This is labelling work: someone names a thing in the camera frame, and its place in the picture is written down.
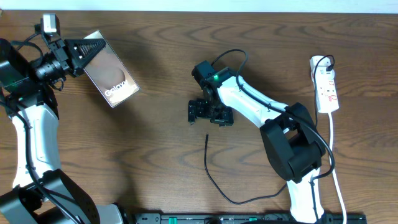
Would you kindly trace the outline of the bronze Galaxy smartphone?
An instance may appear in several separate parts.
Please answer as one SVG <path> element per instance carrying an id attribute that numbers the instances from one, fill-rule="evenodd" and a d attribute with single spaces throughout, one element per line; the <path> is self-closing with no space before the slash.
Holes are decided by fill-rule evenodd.
<path id="1" fill-rule="evenodd" d="M 137 93 L 140 87 L 100 30 L 85 39 L 103 39 L 106 42 L 105 48 L 85 67 L 85 72 L 110 107 L 115 108 Z"/>

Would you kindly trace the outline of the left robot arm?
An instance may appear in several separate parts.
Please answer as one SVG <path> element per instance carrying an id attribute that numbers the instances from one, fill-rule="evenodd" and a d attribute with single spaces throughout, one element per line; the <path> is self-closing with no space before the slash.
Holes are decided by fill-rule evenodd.
<path id="1" fill-rule="evenodd" d="M 51 40 L 49 52 L 26 60 L 18 41 L 1 40 L 1 105 L 17 132 L 12 190 L 1 196 L 10 223 L 127 223 L 119 205 L 96 205 L 60 167 L 55 84 L 77 77 L 104 49 L 103 39 Z"/>

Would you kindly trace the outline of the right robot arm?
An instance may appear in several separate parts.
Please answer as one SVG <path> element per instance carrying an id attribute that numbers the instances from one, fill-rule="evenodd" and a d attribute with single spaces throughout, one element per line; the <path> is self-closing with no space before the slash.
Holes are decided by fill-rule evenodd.
<path id="1" fill-rule="evenodd" d="M 274 101 L 248 85 L 234 70 L 226 67 L 217 71 L 206 60 L 194 66 L 192 76 L 203 98 L 189 101 L 188 122 L 202 118 L 231 126 L 233 111 L 250 120 L 260 131 L 271 167 L 287 182 L 294 220 L 319 221 L 324 209 L 315 177 L 326 149 L 306 107 Z"/>

